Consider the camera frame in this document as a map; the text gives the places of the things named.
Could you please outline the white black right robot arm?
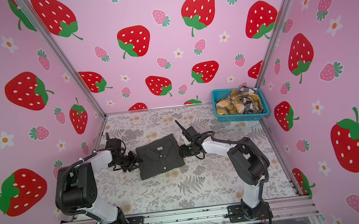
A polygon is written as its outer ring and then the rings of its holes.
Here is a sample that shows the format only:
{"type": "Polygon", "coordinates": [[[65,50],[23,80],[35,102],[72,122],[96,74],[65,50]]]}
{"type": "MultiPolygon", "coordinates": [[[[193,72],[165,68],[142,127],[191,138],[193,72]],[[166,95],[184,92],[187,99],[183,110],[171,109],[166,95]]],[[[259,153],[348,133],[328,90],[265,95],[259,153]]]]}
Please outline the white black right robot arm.
{"type": "Polygon", "coordinates": [[[182,158],[203,154],[227,156],[238,177],[244,182],[241,200],[241,215],[255,220],[263,215],[269,204],[262,198],[264,184],[269,181],[269,160],[249,138],[238,141],[221,140],[208,137],[205,140],[182,144],[179,154],[182,158]]]}

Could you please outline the dark grey pinstriped shirt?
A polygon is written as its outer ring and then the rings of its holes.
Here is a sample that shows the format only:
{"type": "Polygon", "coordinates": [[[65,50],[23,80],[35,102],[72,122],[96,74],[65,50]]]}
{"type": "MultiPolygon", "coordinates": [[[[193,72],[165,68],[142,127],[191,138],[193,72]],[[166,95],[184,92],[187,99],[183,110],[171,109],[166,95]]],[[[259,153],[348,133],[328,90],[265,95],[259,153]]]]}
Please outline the dark grey pinstriped shirt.
{"type": "Polygon", "coordinates": [[[147,180],[185,165],[173,134],[136,148],[136,153],[141,159],[139,162],[141,180],[147,180]]]}

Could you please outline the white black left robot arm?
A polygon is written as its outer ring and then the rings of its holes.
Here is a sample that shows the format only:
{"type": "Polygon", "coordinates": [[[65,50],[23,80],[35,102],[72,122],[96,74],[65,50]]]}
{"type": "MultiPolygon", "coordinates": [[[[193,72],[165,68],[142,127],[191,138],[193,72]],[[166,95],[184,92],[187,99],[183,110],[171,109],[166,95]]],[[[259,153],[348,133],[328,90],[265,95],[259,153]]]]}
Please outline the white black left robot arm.
{"type": "Polygon", "coordinates": [[[94,150],[71,166],[61,168],[57,176],[56,207],[64,215],[83,214],[97,224],[144,224],[143,216],[126,218],[121,208],[98,196],[95,174],[112,161],[111,150],[94,150]]]}

